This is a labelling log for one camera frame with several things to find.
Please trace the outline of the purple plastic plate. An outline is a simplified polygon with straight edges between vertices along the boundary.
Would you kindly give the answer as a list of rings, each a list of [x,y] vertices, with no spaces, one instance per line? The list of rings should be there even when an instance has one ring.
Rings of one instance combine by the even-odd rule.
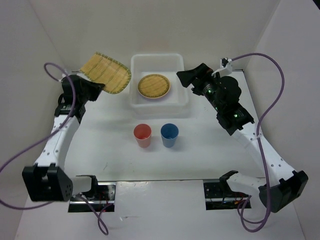
[[[140,97],[146,101],[153,101],[153,102],[160,101],[161,102],[161,101],[166,101],[167,99],[169,99],[171,97],[171,93],[167,93],[167,94],[162,95],[160,97],[146,97],[143,95],[141,95]]]

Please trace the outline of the fan-shaped bamboo tray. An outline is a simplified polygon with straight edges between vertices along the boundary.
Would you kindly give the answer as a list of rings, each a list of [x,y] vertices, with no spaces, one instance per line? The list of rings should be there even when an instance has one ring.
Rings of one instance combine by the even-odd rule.
[[[132,78],[124,64],[100,52],[95,52],[79,71],[91,82],[104,84],[103,90],[113,95],[122,92]]]

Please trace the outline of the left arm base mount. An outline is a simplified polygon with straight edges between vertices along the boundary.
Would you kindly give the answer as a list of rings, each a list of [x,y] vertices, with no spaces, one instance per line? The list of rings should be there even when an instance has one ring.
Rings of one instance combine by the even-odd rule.
[[[116,182],[99,181],[93,195],[79,193],[73,196],[68,205],[69,213],[92,212],[89,205],[97,212],[114,212],[116,198]]]

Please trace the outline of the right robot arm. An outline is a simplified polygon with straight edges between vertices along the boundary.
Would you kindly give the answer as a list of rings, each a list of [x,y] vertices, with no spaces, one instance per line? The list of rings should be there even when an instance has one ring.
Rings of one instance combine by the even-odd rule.
[[[257,132],[259,127],[254,118],[239,103],[242,90],[230,73],[229,67],[214,71],[202,63],[176,75],[183,87],[192,86],[195,95],[209,101],[217,111],[218,123],[248,151],[259,167],[267,167],[270,189],[265,181],[232,170],[220,177],[220,193],[225,197],[235,192],[257,195],[264,206],[270,203],[270,211],[277,213],[301,195],[309,178],[303,170],[296,171],[290,166],[263,134]]]

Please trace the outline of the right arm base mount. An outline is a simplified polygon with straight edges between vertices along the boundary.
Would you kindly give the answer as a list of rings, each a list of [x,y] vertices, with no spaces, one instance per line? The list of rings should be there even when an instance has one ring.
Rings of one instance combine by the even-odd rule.
[[[248,198],[248,195],[242,192],[223,190],[218,179],[204,180],[203,190],[207,211],[237,209],[239,204]]]

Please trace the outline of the blue plastic cup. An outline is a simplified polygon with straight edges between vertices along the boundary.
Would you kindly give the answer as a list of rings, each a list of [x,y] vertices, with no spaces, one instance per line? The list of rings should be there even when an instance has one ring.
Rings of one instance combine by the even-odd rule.
[[[179,136],[179,129],[173,123],[166,123],[160,129],[162,143],[166,148],[171,148],[175,145]]]

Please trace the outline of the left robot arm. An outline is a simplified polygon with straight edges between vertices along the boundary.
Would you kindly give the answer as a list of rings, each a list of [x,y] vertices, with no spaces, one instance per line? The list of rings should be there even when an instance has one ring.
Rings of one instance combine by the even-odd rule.
[[[54,112],[53,136],[47,140],[34,165],[24,167],[22,171],[28,194],[34,202],[67,202],[78,194],[94,200],[100,193],[95,175],[69,177],[64,167],[73,136],[86,112],[85,104],[97,100],[104,84],[69,75],[62,79],[61,85],[63,93]]]

